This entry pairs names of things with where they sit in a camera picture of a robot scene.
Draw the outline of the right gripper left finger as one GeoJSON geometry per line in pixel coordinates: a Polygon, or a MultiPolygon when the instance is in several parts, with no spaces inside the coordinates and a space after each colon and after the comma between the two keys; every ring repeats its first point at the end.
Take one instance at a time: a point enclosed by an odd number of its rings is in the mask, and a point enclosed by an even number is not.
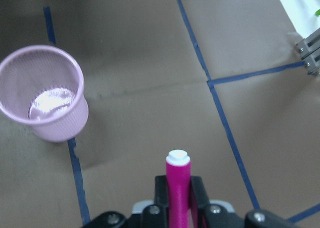
{"type": "Polygon", "coordinates": [[[163,227],[169,227],[169,189],[165,175],[154,179],[154,203],[163,210],[163,227]]]}

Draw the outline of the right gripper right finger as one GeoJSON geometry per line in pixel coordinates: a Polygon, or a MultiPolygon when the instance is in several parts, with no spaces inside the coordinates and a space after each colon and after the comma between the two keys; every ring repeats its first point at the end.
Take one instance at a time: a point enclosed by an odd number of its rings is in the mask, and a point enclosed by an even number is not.
{"type": "Polygon", "coordinates": [[[205,209],[209,205],[203,180],[200,176],[192,176],[190,179],[190,211],[193,227],[206,227],[205,209]]]}

